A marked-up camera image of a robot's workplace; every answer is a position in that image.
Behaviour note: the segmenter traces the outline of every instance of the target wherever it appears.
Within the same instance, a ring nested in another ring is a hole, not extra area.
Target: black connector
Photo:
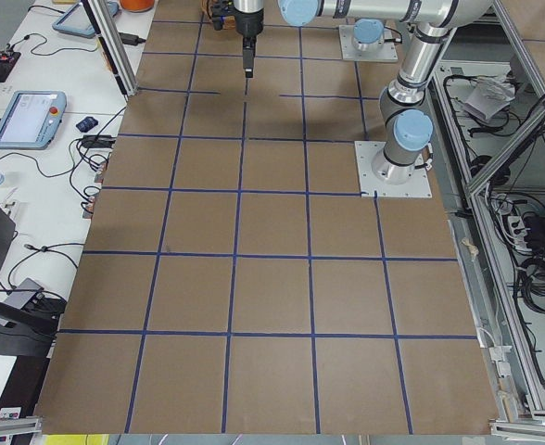
[[[146,39],[142,39],[136,34],[128,34],[126,32],[119,32],[122,43],[130,46],[137,46],[146,42]]]

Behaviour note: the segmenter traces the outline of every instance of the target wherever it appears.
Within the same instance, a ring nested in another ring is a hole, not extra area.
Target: white table
[[[56,7],[50,0],[38,0],[36,5]],[[115,19],[117,27],[121,32],[134,33],[146,38],[154,11],[155,8],[141,14],[121,11]],[[94,47],[95,43],[92,40],[53,31],[51,25],[56,17],[57,15],[50,11],[34,9],[23,20],[12,42],[20,40],[25,34],[39,32],[49,41],[38,49],[41,52],[51,52],[64,46]],[[68,51],[51,57],[37,57],[29,53],[30,48],[38,42],[34,39],[36,37],[16,46],[16,50],[21,51],[22,56],[7,82],[0,83],[0,117],[14,91],[64,91],[68,100],[67,111],[54,141],[43,151],[21,151],[36,157],[44,172],[63,172],[72,165],[68,151],[70,141],[82,136],[75,128],[75,123],[87,115],[93,115],[99,120],[98,126],[94,129],[97,131],[125,106],[125,101],[99,51],[94,53]],[[134,70],[138,68],[142,51],[142,45],[126,46]],[[120,122],[121,116],[115,119],[103,134],[116,135]],[[0,150],[0,157],[8,151],[11,150]],[[3,159],[0,161],[0,171],[6,176],[5,183],[0,186],[0,202],[12,192],[11,199],[19,203],[16,216],[19,236],[13,241],[0,273],[0,279],[6,285],[7,273],[13,265],[32,253],[23,247],[23,244],[29,243],[40,247],[64,242],[82,243],[87,236],[90,222],[82,218],[81,198],[69,186],[68,175],[46,179],[38,173],[31,159],[22,157]],[[94,178],[95,174],[86,164],[82,164],[73,175],[73,182],[81,190],[93,184]],[[81,247],[67,247],[61,250],[76,262],[81,257]],[[44,288],[57,292],[67,299],[75,272],[72,264],[66,259],[55,254],[40,254],[19,267],[13,281],[19,284],[23,279],[30,277]],[[1,300],[5,297],[4,293],[0,293]],[[15,360],[14,357],[0,357],[0,395]]]

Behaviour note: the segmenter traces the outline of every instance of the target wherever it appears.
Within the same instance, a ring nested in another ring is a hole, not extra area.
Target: blue tablet
[[[66,107],[67,97],[61,91],[16,91],[0,121],[0,148],[46,148]]]
[[[108,11],[112,16],[118,14],[120,7],[116,2],[106,2]],[[85,8],[81,3],[71,6],[65,13],[52,24],[52,28],[58,32],[79,35],[91,39],[95,35],[94,27],[91,25]]]

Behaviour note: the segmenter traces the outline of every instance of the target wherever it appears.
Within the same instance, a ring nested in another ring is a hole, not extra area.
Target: white mounting plate
[[[355,153],[357,156],[357,170],[359,172],[359,186],[363,197],[425,197],[430,198],[431,186],[425,169],[415,170],[406,184],[389,185],[380,180],[372,172],[372,160],[375,154],[384,148],[385,142],[356,141]],[[423,164],[423,157],[419,155],[417,164]]]
[[[381,44],[377,48],[368,51],[359,51],[353,46],[353,28],[355,25],[340,25],[338,35],[340,35],[340,49],[343,52],[343,60],[355,60],[360,62],[390,62],[399,61],[396,54],[396,47],[393,43]],[[391,39],[392,31],[384,30],[384,39]]]

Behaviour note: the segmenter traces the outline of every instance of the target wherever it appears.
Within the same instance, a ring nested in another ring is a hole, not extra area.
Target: blue joint cap
[[[291,26],[304,26],[316,18],[319,0],[279,0],[283,19]]]
[[[376,19],[359,19],[353,28],[353,36],[360,44],[374,44],[384,35],[384,23]]]
[[[394,136],[407,151],[421,151],[433,134],[433,122],[418,109],[407,109],[400,113],[394,124]]]

